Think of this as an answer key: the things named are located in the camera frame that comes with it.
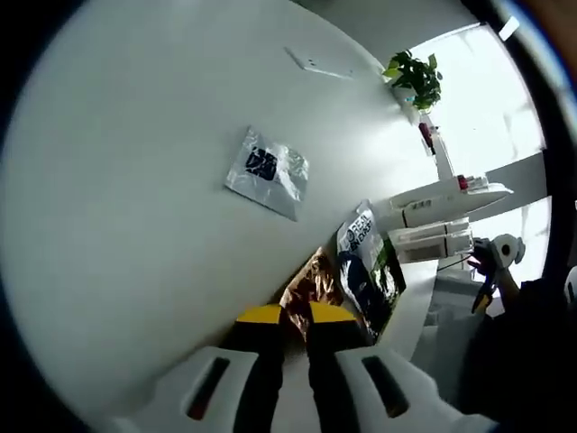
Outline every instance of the white table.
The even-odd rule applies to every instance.
[[[354,79],[305,72],[285,46]],[[60,31],[6,138],[0,265],[33,359],[77,414],[97,424],[145,395],[361,199],[435,180],[379,67],[286,0],[89,2]],[[249,124],[310,161],[298,223],[223,187]],[[430,265],[411,272],[432,289]],[[387,341],[418,339],[419,320]]]

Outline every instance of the potted plant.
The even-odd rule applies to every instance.
[[[428,111],[441,99],[443,75],[436,70],[435,55],[430,55],[428,60],[428,64],[424,63],[415,59],[410,51],[402,51],[395,54],[383,71],[383,76],[391,78],[393,94],[402,106]]]

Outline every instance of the person's hand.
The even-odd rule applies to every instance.
[[[467,263],[472,268],[477,270],[478,273],[484,276],[495,273],[495,271],[497,270],[497,265],[495,264],[495,261],[492,260],[484,260],[480,262],[475,257],[472,257],[472,259],[468,260]]]

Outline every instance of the window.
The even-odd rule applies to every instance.
[[[485,218],[471,223],[475,237],[493,239],[497,235],[509,233],[521,237],[526,245],[525,257],[519,264],[509,268],[513,280],[520,285],[523,281],[541,278],[549,243],[551,223],[551,198],[543,198],[530,205]],[[485,277],[475,274],[474,280],[485,281]]]
[[[435,54],[441,100],[429,114],[440,127],[454,174],[476,174],[531,156],[543,147],[533,102],[502,42],[484,26],[411,50]]]

